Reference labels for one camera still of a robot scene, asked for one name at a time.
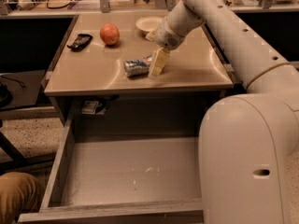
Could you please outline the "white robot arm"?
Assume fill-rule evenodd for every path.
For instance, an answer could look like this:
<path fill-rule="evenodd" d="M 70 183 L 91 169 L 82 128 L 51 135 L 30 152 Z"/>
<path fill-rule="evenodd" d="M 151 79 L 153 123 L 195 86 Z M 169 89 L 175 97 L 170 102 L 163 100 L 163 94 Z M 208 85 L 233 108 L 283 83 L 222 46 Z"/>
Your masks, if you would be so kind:
<path fill-rule="evenodd" d="M 291 224 L 286 159 L 299 145 L 298 71 L 223 0 L 180 0 L 156 30 L 149 69 L 207 23 L 245 93 L 208 109 L 199 133 L 205 224 Z"/>

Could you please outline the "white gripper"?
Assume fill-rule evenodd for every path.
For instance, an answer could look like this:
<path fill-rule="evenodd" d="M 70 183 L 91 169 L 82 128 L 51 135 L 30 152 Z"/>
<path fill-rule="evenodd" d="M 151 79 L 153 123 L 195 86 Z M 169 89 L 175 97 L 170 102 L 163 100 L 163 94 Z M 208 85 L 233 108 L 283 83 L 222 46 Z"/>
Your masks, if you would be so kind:
<path fill-rule="evenodd" d="M 185 27 L 179 16 L 166 16 L 158 25 L 156 32 L 146 34 L 148 41 L 163 48 L 153 51 L 149 67 L 149 78 L 158 77 L 170 58 L 170 50 L 177 49 L 185 39 Z"/>

